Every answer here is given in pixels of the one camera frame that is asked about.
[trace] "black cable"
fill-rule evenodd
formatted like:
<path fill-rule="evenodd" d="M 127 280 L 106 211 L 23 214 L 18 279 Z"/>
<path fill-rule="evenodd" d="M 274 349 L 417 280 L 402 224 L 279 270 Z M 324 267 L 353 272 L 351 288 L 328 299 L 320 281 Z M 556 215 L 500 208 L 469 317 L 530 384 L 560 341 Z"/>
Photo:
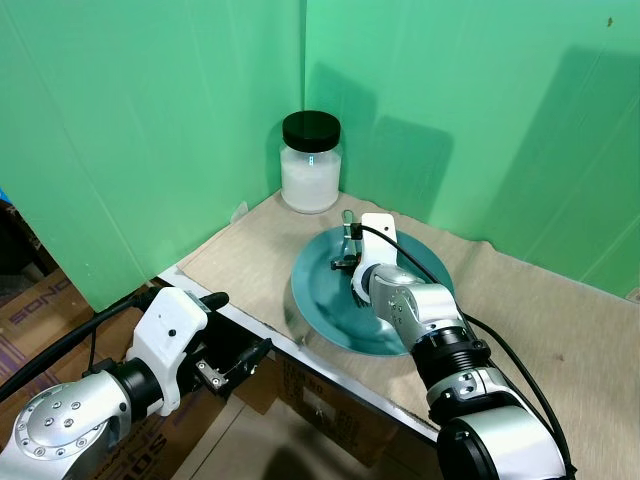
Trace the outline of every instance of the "black cable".
<path fill-rule="evenodd" d="M 93 361 L 96 356 L 96 337 L 98 336 L 98 329 L 96 328 L 91 332 L 91 350 L 89 350 L 89 366 L 87 372 L 93 373 Z"/>
<path fill-rule="evenodd" d="M 362 230 L 366 230 L 367 232 L 371 232 L 374 235 L 377 235 L 378 237 L 385 240 L 387 243 L 392 245 L 396 250 L 402 253 L 402 255 L 404 255 L 407 258 L 407 260 L 409 260 L 411 263 L 413 263 L 418 268 L 418 270 L 420 270 L 424 275 L 426 275 L 429 280 L 431 280 L 433 283 L 441 284 L 438 278 L 428 268 L 422 265 L 413 255 L 411 255 L 400 244 L 398 244 L 398 242 L 396 242 L 392 238 L 389 238 L 387 235 L 376 230 L 375 228 L 369 227 L 368 225 L 359 225 L 359 228 L 361 228 Z M 533 376 L 531 375 L 531 373 L 529 373 L 527 368 L 524 366 L 524 363 L 522 363 L 518 355 L 513 351 L 513 349 L 509 346 L 509 344 L 495 330 L 493 330 L 491 327 L 484 324 L 480 320 L 472 317 L 471 315 L 465 314 L 457 302 L 456 302 L 456 307 L 458 309 L 458 313 L 462 317 L 462 320 L 465 322 L 467 326 L 469 325 L 469 323 L 472 323 L 478 326 L 479 328 L 481 328 L 482 330 L 484 330 L 485 332 L 487 332 L 491 337 L 493 337 L 493 339 L 505 351 L 505 353 L 509 356 L 511 361 L 518 368 L 518 371 L 520 372 L 520 374 L 524 377 L 526 382 L 529 384 L 529 386 L 531 387 L 531 390 L 533 391 L 534 395 L 538 399 L 538 402 L 540 402 L 540 405 L 542 406 L 542 409 L 545 415 L 549 419 L 549 423 L 551 424 L 550 428 L 552 430 L 552 432 L 550 431 L 550 433 L 554 438 L 554 440 L 556 441 L 556 444 L 558 445 L 558 450 L 560 450 L 560 454 L 562 455 L 562 459 L 565 464 L 565 469 L 567 470 L 567 475 L 568 475 L 567 478 L 573 478 L 573 473 L 575 473 L 576 470 L 571 463 L 571 454 L 569 453 L 569 445 L 567 444 L 567 439 L 564 435 L 564 431 L 562 430 L 562 427 L 560 426 L 560 422 L 558 421 L 558 418 L 556 417 L 553 409 L 551 408 L 549 401 L 546 399 L 546 397 L 542 393 L 542 390 L 540 389 L 536 381 L 533 379 Z M 473 330 L 471 328 L 469 328 L 469 332 L 473 335 Z M 532 411 L 536 413 L 536 417 L 538 418 L 541 417 L 539 412 L 537 412 L 535 409 L 532 408 Z M 542 422 L 542 423 L 549 430 L 549 425 L 547 425 L 546 422 Z"/>
<path fill-rule="evenodd" d="M 491 337 L 493 337 L 493 339 L 498 343 L 498 345 L 500 345 L 500 347 L 509 356 L 511 361 L 516 365 L 516 367 L 520 371 L 520 374 L 527 381 L 527 383 L 531 387 L 531 390 L 533 390 L 534 395 L 540 402 L 540 406 L 542 407 L 542 410 L 544 411 L 545 415 L 549 419 L 549 423 L 551 424 L 551 428 L 553 429 L 553 432 L 554 432 L 553 437 L 556 443 L 558 444 L 558 450 L 560 450 L 560 454 L 562 455 L 562 458 L 564 460 L 565 467 L 567 468 L 567 470 L 569 470 L 569 467 L 573 468 L 571 464 L 571 454 L 569 453 L 569 445 L 567 444 L 567 439 L 562 430 L 562 426 L 560 425 L 560 422 L 558 421 L 558 418 L 556 417 L 555 412 L 551 408 L 549 401 L 544 396 L 542 389 L 538 386 L 536 381 L 533 379 L 533 376 L 531 375 L 531 373 L 529 373 L 529 370 L 527 370 L 527 367 L 524 366 L 524 363 L 522 363 L 522 360 L 520 360 L 516 352 L 513 351 L 511 346 L 506 342 L 505 339 L 503 339 L 500 336 L 500 334 L 498 334 L 498 332 L 496 332 L 489 325 L 486 325 L 485 323 L 481 322 L 477 318 L 472 317 L 471 315 L 467 315 L 467 319 L 470 323 L 472 323 L 473 325 L 476 325 L 477 327 L 481 328 L 482 330 L 487 332 L 489 335 L 491 335 Z"/>
<path fill-rule="evenodd" d="M 429 280 L 431 280 L 432 283 L 442 284 L 442 282 L 440 280 L 438 280 L 438 277 L 436 277 L 431 270 L 429 270 L 427 267 L 422 265 L 422 263 L 420 263 L 418 261 L 418 259 L 416 259 L 413 255 L 411 255 L 411 253 L 409 253 L 408 250 L 405 250 L 405 248 L 402 245 L 400 245 L 398 242 L 396 242 L 394 239 L 388 237 L 384 233 L 376 230 L 375 228 L 369 227 L 368 225 L 360 225 L 359 227 L 362 230 L 366 230 L 367 232 L 371 232 L 374 235 L 377 235 L 378 237 L 382 238 L 387 243 L 393 245 L 393 247 L 396 250 L 398 250 L 402 255 L 404 255 L 407 260 L 409 260 L 411 263 L 413 263 L 418 270 L 420 270 L 424 275 L 426 275 L 426 277 Z M 468 333 L 469 333 L 469 336 L 471 337 L 471 340 L 477 340 L 478 337 L 476 336 L 476 334 L 473 331 L 473 329 L 469 326 L 469 322 L 467 322 L 467 319 L 465 317 L 464 312 L 462 311 L 462 308 L 460 308 L 460 305 L 458 305 L 458 301 L 455 298 L 453 299 L 453 301 L 456 303 L 456 308 L 458 309 L 458 313 L 460 314 L 460 318 L 462 318 L 462 321 L 465 323 L 465 325 L 467 327 L 467 330 L 468 330 Z"/>
<path fill-rule="evenodd" d="M 542 416 L 542 414 L 536 409 L 536 407 L 533 405 L 533 403 L 531 403 L 531 401 L 520 391 L 520 389 L 516 386 L 516 384 L 513 383 L 511 381 L 511 379 L 509 379 L 509 377 L 507 377 L 504 374 L 504 372 L 500 369 L 500 367 L 498 367 L 495 364 L 495 362 L 493 360 L 491 360 L 491 359 L 489 359 L 489 366 L 491 368 L 495 368 L 496 370 L 498 370 L 502 374 L 502 376 L 504 377 L 505 382 L 507 382 L 507 385 L 509 385 L 509 388 L 511 390 L 513 390 L 516 393 L 516 395 L 518 395 L 518 397 L 520 397 L 520 400 L 522 400 L 522 402 L 527 406 L 527 408 L 529 408 L 529 410 L 531 410 L 531 413 L 533 413 L 535 415 L 535 417 L 538 419 L 538 421 L 542 425 L 544 425 L 544 428 L 547 429 L 547 432 L 549 432 L 549 435 L 551 435 L 555 439 L 555 433 L 551 429 L 551 426 L 549 425 L 549 422 L 547 421 L 547 419 Z"/>
<path fill-rule="evenodd" d="M 87 335 L 92 331 L 95 331 L 98 325 L 105 320 L 129 307 L 136 307 L 143 311 L 146 310 L 159 291 L 159 288 L 154 287 L 144 293 L 129 297 L 100 313 L 96 313 L 90 320 L 67 333 L 64 337 L 56 340 L 53 345 L 50 345 L 44 351 L 39 353 L 35 358 L 30 360 L 29 363 L 18 370 L 11 378 L 4 382 L 0 387 L 0 402 L 5 401 L 16 391 L 24 387 L 35 377 L 64 357 L 74 347 L 82 343 L 82 341 L 87 338 Z"/>

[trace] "teal plate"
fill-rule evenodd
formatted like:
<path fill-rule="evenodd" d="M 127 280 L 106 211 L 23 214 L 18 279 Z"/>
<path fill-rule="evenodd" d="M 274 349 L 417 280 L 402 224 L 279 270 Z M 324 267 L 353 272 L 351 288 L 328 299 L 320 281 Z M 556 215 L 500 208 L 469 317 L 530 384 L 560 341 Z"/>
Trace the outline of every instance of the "teal plate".
<path fill-rule="evenodd" d="M 342 253 L 342 232 L 342 227 L 336 227 L 319 234 L 298 255 L 291 274 L 298 309 L 320 335 L 342 348 L 367 355 L 406 355 L 407 349 L 389 323 L 376 318 L 369 306 L 358 308 L 351 296 L 351 277 L 331 270 L 330 261 Z M 453 293 L 451 276 L 435 253 L 403 232 L 397 238 Z M 400 253 L 398 265 L 428 281 Z"/>

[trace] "green wall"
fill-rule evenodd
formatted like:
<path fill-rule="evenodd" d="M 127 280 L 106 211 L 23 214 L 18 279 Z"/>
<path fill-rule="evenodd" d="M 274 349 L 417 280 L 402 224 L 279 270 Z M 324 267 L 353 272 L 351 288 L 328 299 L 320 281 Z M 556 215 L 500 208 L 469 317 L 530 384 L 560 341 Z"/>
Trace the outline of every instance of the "green wall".
<path fill-rule="evenodd" d="M 303 14 L 0 0 L 0 184 L 95 309 L 279 188 Z"/>
<path fill-rule="evenodd" d="M 304 105 L 343 122 L 346 192 L 623 296 L 638 25 L 635 0 L 0 0 L 0 186 L 101 309 L 279 188 Z"/>
<path fill-rule="evenodd" d="M 638 286 L 640 2 L 323 0 L 306 30 L 305 107 L 343 122 L 344 191 Z"/>

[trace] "beige cloth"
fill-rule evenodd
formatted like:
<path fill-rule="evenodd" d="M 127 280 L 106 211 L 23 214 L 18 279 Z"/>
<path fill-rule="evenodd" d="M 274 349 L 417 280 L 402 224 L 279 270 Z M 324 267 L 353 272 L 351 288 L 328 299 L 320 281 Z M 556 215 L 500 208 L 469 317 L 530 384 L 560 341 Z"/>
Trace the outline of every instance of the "beige cloth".
<path fill-rule="evenodd" d="M 426 391 L 410 357 L 345 351 L 311 330 L 291 294 L 290 274 L 302 248 L 341 225 L 383 212 L 342 194 L 328 212 L 291 211 L 279 193 L 212 237 L 179 266 L 211 291 L 283 335 L 304 341 L 371 390 L 428 421 Z M 422 241 L 447 266 L 469 314 L 496 329 L 528 366 L 564 426 L 579 478 L 637 478 L 640 436 L 639 305 L 393 213 L 396 227 Z M 533 398 L 506 355 L 493 359 Z"/>

